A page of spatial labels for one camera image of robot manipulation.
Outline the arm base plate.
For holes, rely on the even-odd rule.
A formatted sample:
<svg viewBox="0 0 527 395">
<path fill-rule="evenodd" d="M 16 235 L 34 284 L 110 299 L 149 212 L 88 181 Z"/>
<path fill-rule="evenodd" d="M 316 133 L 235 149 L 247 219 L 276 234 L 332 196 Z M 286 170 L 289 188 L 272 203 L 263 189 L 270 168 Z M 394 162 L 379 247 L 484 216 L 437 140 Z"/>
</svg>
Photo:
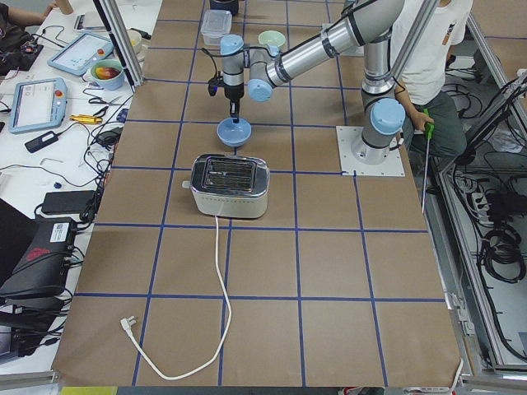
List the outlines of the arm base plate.
<svg viewBox="0 0 527 395">
<path fill-rule="evenodd" d="M 341 173 L 346 176 L 404 177 L 397 137 L 384 148 L 371 148 L 362 140 L 363 127 L 337 126 Z"/>
</svg>

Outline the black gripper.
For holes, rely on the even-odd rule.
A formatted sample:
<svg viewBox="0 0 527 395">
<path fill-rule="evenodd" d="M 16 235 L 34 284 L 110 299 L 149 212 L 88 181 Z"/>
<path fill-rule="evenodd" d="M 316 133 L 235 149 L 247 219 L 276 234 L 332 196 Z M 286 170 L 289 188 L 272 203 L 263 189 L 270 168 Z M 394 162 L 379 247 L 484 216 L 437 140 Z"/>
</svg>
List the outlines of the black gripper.
<svg viewBox="0 0 527 395">
<path fill-rule="evenodd" d="M 240 101 L 244 97 L 244 84 L 230 86 L 224 82 L 223 89 L 225 97 L 229 100 L 229 114 L 233 123 L 238 123 L 240 121 Z"/>
</svg>

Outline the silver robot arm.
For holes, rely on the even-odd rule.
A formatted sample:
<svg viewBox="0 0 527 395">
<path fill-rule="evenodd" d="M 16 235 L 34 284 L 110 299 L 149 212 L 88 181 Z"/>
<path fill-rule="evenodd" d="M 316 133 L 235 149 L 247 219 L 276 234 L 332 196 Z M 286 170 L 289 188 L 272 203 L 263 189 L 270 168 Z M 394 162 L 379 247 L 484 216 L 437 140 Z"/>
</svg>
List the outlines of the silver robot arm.
<svg viewBox="0 0 527 395">
<path fill-rule="evenodd" d="M 223 89 L 230 101 L 230 116 L 239 122 L 244 95 L 267 101 L 274 88 L 351 47 L 362 47 L 361 97 L 366 123 L 352 143 L 352 154 L 365 164 L 378 165 L 405 120 L 403 106 L 394 98 L 396 80 L 390 65 L 392 26 L 403 6 L 402 1 L 352 2 L 332 25 L 286 52 L 251 46 L 238 35 L 226 35 L 220 41 L 222 69 L 209 80 L 208 93 L 215 95 Z"/>
</svg>

